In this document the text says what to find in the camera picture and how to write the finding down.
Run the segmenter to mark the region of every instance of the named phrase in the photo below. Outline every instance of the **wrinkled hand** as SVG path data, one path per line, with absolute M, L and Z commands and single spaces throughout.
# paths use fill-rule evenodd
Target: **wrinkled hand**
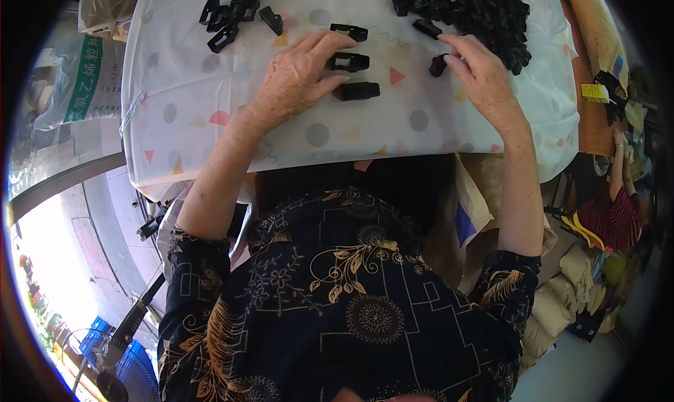
M 613 141 L 615 142 L 615 145 L 625 145 L 626 140 L 625 140 L 625 135 L 622 133 L 620 130 L 613 130 Z
M 348 80 L 340 74 L 319 79 L 319 74 L 335 52 L 355 45 L 348 36 L 321 30 L 301 37 L 274 56 L 262 87 L 246 105 L 257 126 L 273 130 Z
M 445 62 L 461 80 L 475 108 L 500 134 L 513 124 L 527 122 L 500 58 L 474 35 L 445 34 L 437 38 L 451 45 L 451 54 L 445 55 Z

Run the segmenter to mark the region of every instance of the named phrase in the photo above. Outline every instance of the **red striped shirt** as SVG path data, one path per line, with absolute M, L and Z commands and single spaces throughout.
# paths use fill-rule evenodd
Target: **red striped shirt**
M 601 238 L 605 246 L 625 250 L 636 244 L 641 232 L 636 208 L 636 193 L 630 197 L 621 187 L 611 202 L 607 185 L 578 209 L 578 220 Z

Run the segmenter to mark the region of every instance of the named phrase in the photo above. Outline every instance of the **yellow triangle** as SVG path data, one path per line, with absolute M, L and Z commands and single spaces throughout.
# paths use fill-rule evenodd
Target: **yellow triangle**
M 355 126 L 351 128 L 349 131 L 344 133 L 343 138 L 349 138 L 351 140 L 358 140 L 361 137 L 361 127 L 360 126 Z
M 371 153 L 371 154 L 386 154 L 386 145 L 383 145 L 383 147 L 380 150 L 376 151 L 375 153 Z
M 180 157 L 178 157 L 178 162 L 175 163 L 175 168 L 173 168 L 173 175 L 177 176 L 180 173 L 185 173 L 183 171 L 183 163 L 180 160 Z
M 288 29 L 284 29 L 281 36 L 276 38 L 276 40 L 272 44 L 271 48 L 287 47 L 287 46 L 288 46 Z
M 463 89 L 459 89 L 459 92 L 456 93 L 456 96 L 454 96 L 454 101 L 466 101 L 468 99 L 468 95 Z

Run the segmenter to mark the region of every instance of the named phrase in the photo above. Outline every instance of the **gray circle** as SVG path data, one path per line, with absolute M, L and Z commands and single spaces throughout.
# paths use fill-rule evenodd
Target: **gray circle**
M 414 110 L 410 114 L 410 126 L 416 132 L 422 132 L 428 127 L 428 116 L 426 112 Z
M 322 8 L 317 8 L 309 13 L 309 23 L 314 26 L 325 26 L 330 23 L 330 19 L 332 19 L 332 14 Z
M 461 149 L 459 149 L 459 152 L 465 152 L 465 153 L 470 153 L 475 150 L 475 147 L 473 146 L 472 143 L 464 143 L 463 146 L 461 146 Z
M 155 68 L 159 64 L 159 53 L 153 52 L 147 58 L 147 68 Z
M 154 10 L 147 10 L 147 12 L 145 13 L 145 16 L 143 16 L 140 20 L 143 23 L 147 23 L 150 20 L 152 20 L 152 16 L 154 16 Z
M 175 167 L 175 164 L 178 163 L 178 159 L 180 159 L 180 152 L 178 151 L 171 151 L 168 153 L 168 166 L 173 169 Z
M 206 74 L 213 73 L 219 65 L 220 56 L 218 54 L 211 54 L 204 58 L 204 62 L 201 63 L 201 70 Z
M 323 147 L 330 140 L 330 130 L 321 123 L 312 124 L 307 128 L 307 142 L 313 147 Z
M 171 124 L 173 121 L 175 121 L 175 116 L 178 114 L 178 110 L 176 109 L 175 105 L 173 103 L 169 103 L 166 107 L 164 107 L 164 121 L 166 124 Z

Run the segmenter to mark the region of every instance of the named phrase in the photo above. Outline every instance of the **person in striped shirt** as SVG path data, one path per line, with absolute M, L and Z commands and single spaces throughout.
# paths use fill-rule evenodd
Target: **person in striped shirt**
M 636 244 L 648 224 L 650 195 L 637 195 L 629 161 L 625 160 L 625 136 L 614 130 L 613 138 L 611 179 L 608 183 L 598 182 L 594 198 L 583 203 L 577 214 L 581 225 L 601 238 L 605 246 L 625 250 Z

